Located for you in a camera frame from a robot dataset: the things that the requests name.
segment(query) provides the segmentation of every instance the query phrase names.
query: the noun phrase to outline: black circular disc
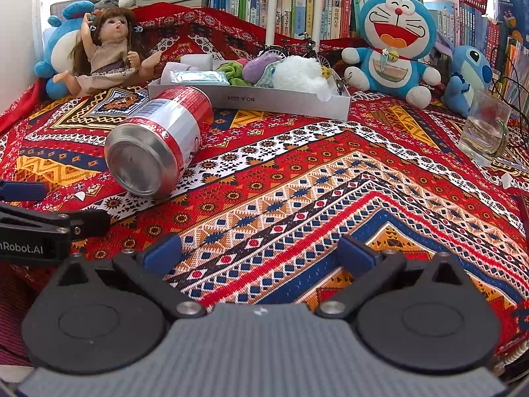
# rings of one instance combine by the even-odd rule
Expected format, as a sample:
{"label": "black circular disc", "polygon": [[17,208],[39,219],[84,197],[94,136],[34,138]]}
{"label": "black circular disc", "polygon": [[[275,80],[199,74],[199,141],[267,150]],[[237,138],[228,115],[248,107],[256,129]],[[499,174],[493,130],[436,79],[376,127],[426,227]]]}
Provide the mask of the black circular disc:
{"label": "black circular disc", "polygon": [[384,293],[357,317],[364,343],[407,370],[451,374],[484,365],[499,338],[499,322],[474,288],[432,283]]}
{"label": "black circular disc", "polygon": [[165,334],[160,309],[139,295],[94,285],[37,299],[22,338],[37,366],[77,375],[109,372],[149,354]]}

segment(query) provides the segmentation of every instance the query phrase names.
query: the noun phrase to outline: glass of water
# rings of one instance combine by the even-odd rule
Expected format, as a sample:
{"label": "glass of water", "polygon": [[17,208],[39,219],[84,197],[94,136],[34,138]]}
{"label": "glass of water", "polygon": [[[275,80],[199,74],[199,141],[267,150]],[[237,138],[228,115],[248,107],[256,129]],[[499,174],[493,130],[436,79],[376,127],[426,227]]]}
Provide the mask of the glass of water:
{"label": "glass of water", "polygon": [[507,146],[510,111],[508,104],[485,91],[477,90],[458,148],[477,165],[491,165]]}

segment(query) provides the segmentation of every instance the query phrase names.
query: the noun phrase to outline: blue poster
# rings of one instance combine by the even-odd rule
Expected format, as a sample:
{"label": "blue poster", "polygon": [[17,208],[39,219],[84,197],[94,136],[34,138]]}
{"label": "blue poster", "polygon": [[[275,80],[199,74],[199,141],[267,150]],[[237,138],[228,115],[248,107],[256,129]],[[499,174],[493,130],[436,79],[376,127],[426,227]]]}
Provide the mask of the blue poster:
{"label": "blue poster", "polygon": [[529,47],[529,0],[494,0],[494,12],[509,28],[509,36]]}

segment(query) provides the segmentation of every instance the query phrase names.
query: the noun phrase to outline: water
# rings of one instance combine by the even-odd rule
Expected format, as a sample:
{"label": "water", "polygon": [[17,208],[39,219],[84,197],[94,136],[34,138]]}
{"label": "water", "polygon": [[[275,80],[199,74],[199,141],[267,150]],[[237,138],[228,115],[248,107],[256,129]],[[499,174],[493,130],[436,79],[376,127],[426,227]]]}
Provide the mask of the water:
{"label": "water", "polygon": [[501,126],[488,124],[482,119],[468,118],[459,139],[458,148],[478,165],[492,164],[491,155],[502,141]]}

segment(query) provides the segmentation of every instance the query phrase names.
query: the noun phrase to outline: doll's dress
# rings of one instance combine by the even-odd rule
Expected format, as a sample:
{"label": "doll's dress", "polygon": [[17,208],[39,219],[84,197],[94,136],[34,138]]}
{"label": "doll's dress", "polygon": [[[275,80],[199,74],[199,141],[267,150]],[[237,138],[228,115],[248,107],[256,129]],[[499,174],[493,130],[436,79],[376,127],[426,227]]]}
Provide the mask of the doll's dress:
{"label": "doll's dress", "polygon": [[122,38],[104,42],[88,59],[92,72],[90,76],[77,77],[79,85],[88,94],[121,85],[125,80],[133,77],[137,68],[129,67],[127,56],[129,54],[128,40]]}

